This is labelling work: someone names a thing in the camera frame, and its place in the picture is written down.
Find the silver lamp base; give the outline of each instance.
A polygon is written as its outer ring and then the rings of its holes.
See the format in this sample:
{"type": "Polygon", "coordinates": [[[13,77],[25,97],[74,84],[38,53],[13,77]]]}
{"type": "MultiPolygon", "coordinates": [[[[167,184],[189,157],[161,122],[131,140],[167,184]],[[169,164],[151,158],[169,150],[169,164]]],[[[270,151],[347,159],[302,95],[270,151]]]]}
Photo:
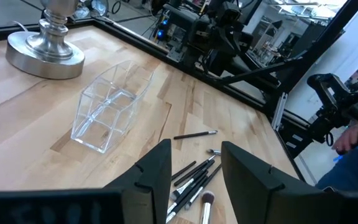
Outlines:
{"type": "Polygon", "coordinates": [[[31,75],[50,79],[75,78],[82,73],[85,55],[73,44],[65,42],[73,54],[68,58],[57,58],[40,54],[27,45],[27,38],[37,32],[15,32],[7,38],[6,60],[31,75]]]}

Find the clear plastic container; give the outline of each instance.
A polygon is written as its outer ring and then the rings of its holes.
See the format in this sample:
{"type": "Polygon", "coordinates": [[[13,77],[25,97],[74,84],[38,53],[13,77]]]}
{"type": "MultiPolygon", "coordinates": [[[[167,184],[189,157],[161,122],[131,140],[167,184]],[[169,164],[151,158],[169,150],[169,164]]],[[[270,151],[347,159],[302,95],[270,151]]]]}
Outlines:
{"type": "Polygon", "coordinates": [[[71,138],[101,153],[116,147],[134,124],[153,75],[127,61],[98,76],[81,93],[71,138]]]}

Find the wooden table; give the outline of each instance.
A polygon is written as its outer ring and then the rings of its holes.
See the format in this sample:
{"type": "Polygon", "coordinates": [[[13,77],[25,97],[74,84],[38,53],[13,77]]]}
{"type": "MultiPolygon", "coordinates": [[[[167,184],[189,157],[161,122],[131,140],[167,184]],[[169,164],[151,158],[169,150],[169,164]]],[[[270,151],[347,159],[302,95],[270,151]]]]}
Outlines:
{"type": "MultiPolygon", "coordinates": [[[[0,190],[103,187],[126,171],[161,139],[183,133],[218,134],[172,141],[172,171],[209,157],[222,141],[253,153],[296,177],[267,118],[137,48],[95,28],[73,29],[67,37],[86,55],[83,74],[45,80],[9,65],[0,41],[0,190]],[[113,65],[135,60],[155,70],[139,119],[125,140],[105,154],[70,140],[80,91],[113,65]]],[[[216,159],[214,169],[220,164],[216,159]]],[[[236,223],[222,172],[208,185],[216,194],[212,223],[236,223]]],[[[200,201],[172,223],[198,223],[200,201]]]]}

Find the jeans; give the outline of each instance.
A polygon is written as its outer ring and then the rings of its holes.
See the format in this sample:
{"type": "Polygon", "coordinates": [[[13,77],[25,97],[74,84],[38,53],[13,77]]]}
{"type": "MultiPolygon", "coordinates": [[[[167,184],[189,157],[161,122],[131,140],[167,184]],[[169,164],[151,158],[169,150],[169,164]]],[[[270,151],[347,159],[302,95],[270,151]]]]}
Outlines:
{"type": "Polygon", "coordinates": [[[345,154],[315,187],[321,190],[333,187],[338,190],[358,191],[358,149],[345,154]]]}

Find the hand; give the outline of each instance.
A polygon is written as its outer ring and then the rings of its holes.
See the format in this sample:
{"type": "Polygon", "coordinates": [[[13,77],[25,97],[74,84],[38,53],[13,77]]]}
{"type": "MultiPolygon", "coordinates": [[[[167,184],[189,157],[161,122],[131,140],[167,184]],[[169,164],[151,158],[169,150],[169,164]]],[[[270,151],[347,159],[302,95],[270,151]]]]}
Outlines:
{"type": "Polygon", "coordinates": [[[341,137],[333,144],[333,149],[335,149],[338,154],[344,154],[350,151],[357,141],[358,124],[355,124],[342,133],[341,137]]]}

